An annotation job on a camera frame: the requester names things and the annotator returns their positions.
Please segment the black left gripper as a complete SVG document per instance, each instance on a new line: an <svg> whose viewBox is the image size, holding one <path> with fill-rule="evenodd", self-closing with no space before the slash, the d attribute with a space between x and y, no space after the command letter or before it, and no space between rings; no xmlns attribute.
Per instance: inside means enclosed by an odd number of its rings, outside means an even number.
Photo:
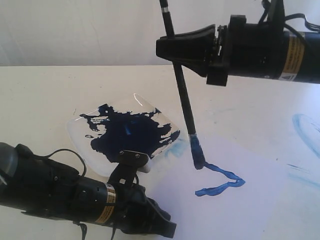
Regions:
<svg viewBox="0 0 320 240"><path fill-rule="evenodd" d="M147 197L146 188L137 183L106 184L106 206L99 224L123 232L147 232L150 235L173 237L177 224L156 201Z"/></svg>

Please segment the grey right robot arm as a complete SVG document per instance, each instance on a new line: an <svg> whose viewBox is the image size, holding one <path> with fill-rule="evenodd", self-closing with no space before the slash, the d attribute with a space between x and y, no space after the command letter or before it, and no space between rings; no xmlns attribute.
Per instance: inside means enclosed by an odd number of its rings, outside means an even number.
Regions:
<svg viewBox="0 0 320 240"><path fill-rule="evenodd" d="M306 21L306 32L295 30L288 21L305 15L285 15L281 0L262 1L257 23L232 15L227 25L180 34L174 32L168 2L159 4L166 34L156 41L156 55L192 70L209 85L224 87L229 76L320 82L320 27Z"/></svg>

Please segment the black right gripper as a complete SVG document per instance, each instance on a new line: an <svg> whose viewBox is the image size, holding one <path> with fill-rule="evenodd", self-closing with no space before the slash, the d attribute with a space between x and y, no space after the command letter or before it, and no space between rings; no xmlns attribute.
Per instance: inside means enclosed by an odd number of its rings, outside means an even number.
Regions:
<svg viewBox="0 0 320 240"><path fill-rule="evenodd" d="M226 87L229 75L276 79L284 66L284 2L264 0L262 6L258 23L231 15L229 24L218 28L217 44L215 24L174 38L162 36L155 44L156 56L207 76L207 85Z"/></svg>

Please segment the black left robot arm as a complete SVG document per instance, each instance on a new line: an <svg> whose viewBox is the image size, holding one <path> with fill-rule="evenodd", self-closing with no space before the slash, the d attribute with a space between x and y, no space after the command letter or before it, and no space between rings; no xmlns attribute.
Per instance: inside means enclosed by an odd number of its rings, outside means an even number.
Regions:
<svg viewBox="0 0 320 240"><path fill-rule="evenodd" d="M145 194L137 171L148 155L122 150L107 182L88 178L75 168L35 155L27 146L0 145L0 203L23 214L67 220L87 233L87 224L129 235L173 238L176 224Z"/></svg>

